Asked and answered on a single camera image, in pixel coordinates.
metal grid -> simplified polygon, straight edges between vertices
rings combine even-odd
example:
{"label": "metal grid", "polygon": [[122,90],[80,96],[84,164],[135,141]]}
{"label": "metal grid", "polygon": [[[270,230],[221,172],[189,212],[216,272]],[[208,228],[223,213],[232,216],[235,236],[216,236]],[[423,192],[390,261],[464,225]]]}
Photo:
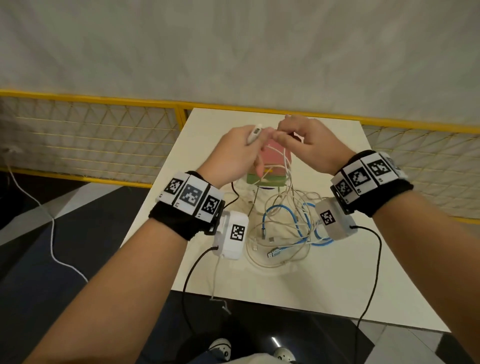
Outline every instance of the metal grid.
{"label": "metal grid", "polygon": [[12,167],[153,183],[179,134],[173,108],[0,98]]}
{"label": "metal grid", "polygon": [[480,218],[480,136],[364,125],[429,200],[451,216]]}

forearm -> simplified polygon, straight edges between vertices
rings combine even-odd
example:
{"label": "forearm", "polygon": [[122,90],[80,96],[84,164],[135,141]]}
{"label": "forearm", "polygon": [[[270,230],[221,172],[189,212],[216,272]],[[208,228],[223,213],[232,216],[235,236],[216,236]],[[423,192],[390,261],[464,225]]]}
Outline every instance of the forearm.
{"label": "forearm", "polygon": [[134,363],[186,246],[177,233],[149,219],[65,309],[26,363]]}
{"label": "forearm", "polygon": [[416,192],[373,216],[403,269],[470,355],[480,361],[480,242]]}

tabletop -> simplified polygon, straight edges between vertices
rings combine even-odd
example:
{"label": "tabletop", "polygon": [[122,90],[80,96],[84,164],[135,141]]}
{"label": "tabletop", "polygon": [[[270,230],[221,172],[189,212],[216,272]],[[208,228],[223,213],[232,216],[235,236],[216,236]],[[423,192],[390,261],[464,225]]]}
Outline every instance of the tabletop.
{"label": "tabletop", "polygon": [[[177,171],[194,170],[208,157],[220,137],[242,125],[278,125],[282,115],[194,109],[180,133],[153,187],[140,208],[125,241],[147,220],[160,194]],[[335,135],[354,151],[370,149],[358,121],[321,119]],[[292,156],[295,187],[332,196],[331,176],[318,173]],[[251,186],[238,184],[239,193]],[[234,196],[226,194],[228,202]],[[248,212],[246,202],[232,209]],[[378,232],[371,218],[355,212],[353,218]],[[181,291],[186,276],[198,256],[212,246],[213,238],[197,234],[187,250],[172,289]],[[239,260],[222,259],[216,276],[215,296],[274,306],[359,318],[373,288],[379,243],[369,231],[356,234],[324,247],[312,247],[299,262],[266,269],[252,264],[246,254]],[[187,292],[210,295],[217,257],[207,254],[190,277]],[[429,330],[449,331],[384,243],[376,293],[365,320]]]}

tiled floor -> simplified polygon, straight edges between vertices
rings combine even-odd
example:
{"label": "tiled floor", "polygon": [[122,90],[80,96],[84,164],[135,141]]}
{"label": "tiled floor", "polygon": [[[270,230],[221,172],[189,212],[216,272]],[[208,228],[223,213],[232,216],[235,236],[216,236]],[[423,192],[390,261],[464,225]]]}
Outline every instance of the tiled floor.
{"label": "tiled floor", "polygon": [[[148,190],[41,177],[18,182],[57,216],[55,254],[91,278],[118,249]],[[51,225],[26,201],[20,215],[0,230],[0,361],[20,363],[64,307],[84,286],[75,272],[49,254]],[[273,352],[275,341],[300,363],[353,362],[355,324],[342,317],[187,294],[196,332],[191,336],[172,291],[138,363],[185,363],[219,336],[232,356]],[[449,334],[363,322],[357,363],[472,363]]]}

shoe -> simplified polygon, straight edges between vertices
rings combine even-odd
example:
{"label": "shoe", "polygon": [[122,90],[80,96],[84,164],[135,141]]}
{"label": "shoe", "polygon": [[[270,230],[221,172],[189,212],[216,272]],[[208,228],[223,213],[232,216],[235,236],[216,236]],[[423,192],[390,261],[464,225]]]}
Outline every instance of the shoe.
{"label": "shoe", "polygon": [[292,354],[290,350],[284,347],[277,348],[274,351],[273,356],[284,362],[289,362],[289,363],[295,362],[295,356]]}
{"label": "shoe", "polygon": [[224,360],[226,362],[230,361],[230,357],[232,356],[232,344],[227,339],[221,338],[217,339],[210,344],[209,350],[212,349],[219,349],[224,356]]}

